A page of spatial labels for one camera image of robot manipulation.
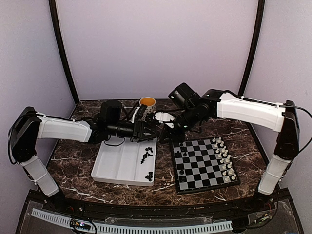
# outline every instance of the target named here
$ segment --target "cup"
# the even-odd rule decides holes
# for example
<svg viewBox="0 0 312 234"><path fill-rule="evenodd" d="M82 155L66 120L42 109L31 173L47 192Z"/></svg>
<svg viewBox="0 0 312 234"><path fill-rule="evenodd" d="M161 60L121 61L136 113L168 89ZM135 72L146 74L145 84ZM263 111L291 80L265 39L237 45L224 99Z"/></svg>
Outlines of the cup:
<svg viewBox="0 0 312 234"><path fill-rule="evenodd" d="M146 115L153 113L156 111L156 100L152 97L142 97L140 99L140 106L141 105L146 105L147 108L143 114L142 120L145 121Z"/></svg>

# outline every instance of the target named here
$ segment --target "brown marble surface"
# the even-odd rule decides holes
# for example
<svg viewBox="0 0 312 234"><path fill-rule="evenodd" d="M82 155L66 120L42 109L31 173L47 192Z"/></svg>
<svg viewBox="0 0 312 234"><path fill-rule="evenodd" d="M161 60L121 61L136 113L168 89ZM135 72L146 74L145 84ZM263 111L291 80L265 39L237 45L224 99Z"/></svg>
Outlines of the brown marble surface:
<svg viewBox="0 0 312 234"><path fill-rule="evenodd" d="M135 100L121 101L131 107ZM82 101L72 118L93 117L103 101ZM157 109L175 109L169 100L158 100ZM60 140L48 165L48 171L69 198L101 203L140 206L193 205L252 196L265 163L245 123L210 119L201 134L188 133L187 139L223 137L241 184L207 192L177 195L171 153L168 144L158 144L153 187L137 187L95 182L91 171L100 144Z"/></svg>

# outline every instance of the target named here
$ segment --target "black pole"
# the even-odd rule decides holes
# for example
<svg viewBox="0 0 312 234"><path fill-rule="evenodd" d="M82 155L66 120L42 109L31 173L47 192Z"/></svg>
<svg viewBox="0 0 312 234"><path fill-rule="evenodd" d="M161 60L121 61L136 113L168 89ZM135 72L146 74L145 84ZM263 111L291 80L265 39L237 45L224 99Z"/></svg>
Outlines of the black pole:
<svg viewBox="0 0 312 234"><path fill-rule="evenodd" d="M58 18L58 12L57 12L55 0L49 0L49 5L50 5L52 24L54 28L54 34L55 34L55 38L58 44L58 52L59 52L60 59L63 64L63 68L64 68L66 79L69 85L70 92L72 93L74 102L77 105L79 103L79 97L77 94L77 90L75 88L74 80L70 72L68 61L67 61L67 56L65 53L64 43L63 43L62 35L60 32L59 18Z"/></svg>
<svg viewBox="0 0 312 234"><path fill-rule="evenodd" d="M255 51L257 49L257 44L258 44L259 34L260 34L260 29L261 29L261 23L262 23L262 18L263 18L264 3L265 3L265 0L259 0L259 2L258 2L257 15L255 18L255 24L254 24L254 29L253 29L253 39L252 39L252 43L250 45L250 50L249 50L249 54L248 54L248 59L247 59L243 79L242 79L242 82L240 84L239 91L238 91L239 96L244 95L244 92L245 92L245 89L247 86L247 82L248 82L248 78L250 75L250 71L251 71L252 66L253 66L254 55L255 55Z"/></svg>

